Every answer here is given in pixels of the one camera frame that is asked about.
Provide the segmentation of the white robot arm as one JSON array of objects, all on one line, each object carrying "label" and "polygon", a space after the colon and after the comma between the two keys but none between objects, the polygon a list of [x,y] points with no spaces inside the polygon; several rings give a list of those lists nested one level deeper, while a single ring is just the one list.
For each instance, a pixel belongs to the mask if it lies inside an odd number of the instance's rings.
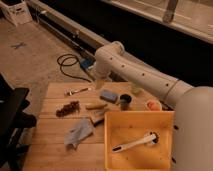
[{"label": "white robot arm", "polygon": [[96,75],[110,71],[142,87],[174,110],[172,171],[213,171],[213,87],[194,87],[178,78],[124,57],[114,41],[95,52]]}]

